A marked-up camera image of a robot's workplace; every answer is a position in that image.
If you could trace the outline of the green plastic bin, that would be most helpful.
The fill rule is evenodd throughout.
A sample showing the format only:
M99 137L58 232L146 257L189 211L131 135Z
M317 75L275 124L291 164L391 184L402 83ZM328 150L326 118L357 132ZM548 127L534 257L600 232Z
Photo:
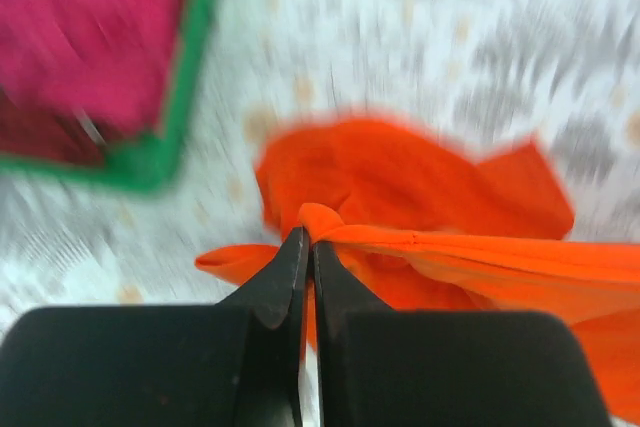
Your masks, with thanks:
M148 194L167 185L180 165L198 76L217 0L180 0L171 79L166 84L162 118L143 135L107 150L99 168L3 156L1 173L12 177L47 176L64 182Z

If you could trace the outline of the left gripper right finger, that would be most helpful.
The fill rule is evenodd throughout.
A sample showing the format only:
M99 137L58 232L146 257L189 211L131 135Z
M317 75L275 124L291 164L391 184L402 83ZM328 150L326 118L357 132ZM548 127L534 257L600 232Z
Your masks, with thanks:
M398 311L314 246L325 426L607 426L582 349L531 311Z

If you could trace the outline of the orange t shirt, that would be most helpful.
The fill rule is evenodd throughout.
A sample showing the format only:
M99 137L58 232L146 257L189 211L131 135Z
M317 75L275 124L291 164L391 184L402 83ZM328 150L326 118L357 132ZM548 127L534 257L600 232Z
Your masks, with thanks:
M538 310L581 341L609 415L639 419L639 248L568 239L574 213L526 140L481 161L376 118L301 124L255 170L267 226L306 229L389 306Z

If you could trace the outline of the magenta t shirt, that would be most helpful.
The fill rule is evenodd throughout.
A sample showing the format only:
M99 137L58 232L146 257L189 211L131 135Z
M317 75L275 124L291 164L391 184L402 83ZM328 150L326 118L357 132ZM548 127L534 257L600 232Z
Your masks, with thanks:
M1 88L138 132L159 116L177 24L177 0L1 0Z

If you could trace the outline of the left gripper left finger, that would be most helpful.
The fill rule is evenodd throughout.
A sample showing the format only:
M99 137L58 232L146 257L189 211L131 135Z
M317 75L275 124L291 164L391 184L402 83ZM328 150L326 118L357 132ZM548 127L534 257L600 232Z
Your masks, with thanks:
M33 309L1 344L5 426L298 426L309 238L215 304Z

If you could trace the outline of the floral patterned table mat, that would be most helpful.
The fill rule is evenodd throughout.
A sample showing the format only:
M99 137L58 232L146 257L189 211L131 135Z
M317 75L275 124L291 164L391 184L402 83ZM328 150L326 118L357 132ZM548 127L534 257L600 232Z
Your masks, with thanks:
M141 198L1 181L1 325L54 303L214 301L194 258L271 243L277 127L376 112L480 154L534 133L583 241L639 238L639 0L220 0L183 167Z

